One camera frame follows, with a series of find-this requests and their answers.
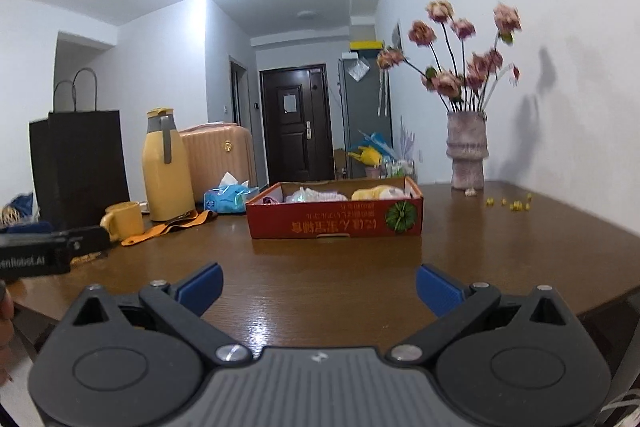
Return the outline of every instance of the yellow toy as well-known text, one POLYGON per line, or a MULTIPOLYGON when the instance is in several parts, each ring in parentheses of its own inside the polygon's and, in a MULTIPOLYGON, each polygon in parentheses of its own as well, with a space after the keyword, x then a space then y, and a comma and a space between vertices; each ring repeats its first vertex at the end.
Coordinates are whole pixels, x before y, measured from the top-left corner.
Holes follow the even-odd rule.
POLYGON ((377 167, 382 163, 382 154, 376 151, 372 146, 364 147, 359 146, 360 153, 350 152, 349 156, 352 158, 356 158, 361 163, 368 167, 377 167))

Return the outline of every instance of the red cardboard box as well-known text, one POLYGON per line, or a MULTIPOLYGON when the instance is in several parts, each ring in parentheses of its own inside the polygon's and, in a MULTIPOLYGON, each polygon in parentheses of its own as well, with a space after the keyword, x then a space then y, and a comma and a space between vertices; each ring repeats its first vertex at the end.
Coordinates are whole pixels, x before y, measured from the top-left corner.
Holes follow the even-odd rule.
POLYGON ((246 215, 254 239, 420 235, 423 201, 420 188, 408 177, 277 183, 246 204, 246 215), (351 199, 359 188, 378 185, 402 188, 409 197, 403 200, 264 204, 266 196, 284 201, 300 187, 319 192, 337 191, 351 199))

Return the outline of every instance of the pink suitcase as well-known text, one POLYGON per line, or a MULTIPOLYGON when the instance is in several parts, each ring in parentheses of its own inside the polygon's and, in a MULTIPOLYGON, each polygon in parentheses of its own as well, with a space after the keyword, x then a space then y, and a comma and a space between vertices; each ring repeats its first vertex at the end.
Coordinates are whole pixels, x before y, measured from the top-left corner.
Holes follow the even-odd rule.
POLYGON ((204 193, 215 188, 230 172, 238 183, 257 185, 254 143, 251 133, 235 123, 206 123, 180 131, 187 149, 193 199, 202 202, 204 193))

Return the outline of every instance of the pink ceramic vase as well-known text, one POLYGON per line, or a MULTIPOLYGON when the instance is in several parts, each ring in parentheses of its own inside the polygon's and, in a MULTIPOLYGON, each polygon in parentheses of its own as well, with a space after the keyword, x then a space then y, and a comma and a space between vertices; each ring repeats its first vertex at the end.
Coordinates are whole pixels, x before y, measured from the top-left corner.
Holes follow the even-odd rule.
POLYGON ((489 156, 486 148, 486 122, 477 111, 448 114, 447 156, 453 160, 451 186, 460 190, 484 188, 482 161, 489 156))

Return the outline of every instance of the thermos lid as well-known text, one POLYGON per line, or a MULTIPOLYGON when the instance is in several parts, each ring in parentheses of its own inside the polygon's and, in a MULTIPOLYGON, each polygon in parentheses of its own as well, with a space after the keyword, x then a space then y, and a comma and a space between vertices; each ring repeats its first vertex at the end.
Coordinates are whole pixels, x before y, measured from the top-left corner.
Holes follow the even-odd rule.
POLYGON ((174 110, 170 107, 156 107, 146 114, 147 118, 153 118, 154 116, 162 116, 164 114, 173 114, 174 110))

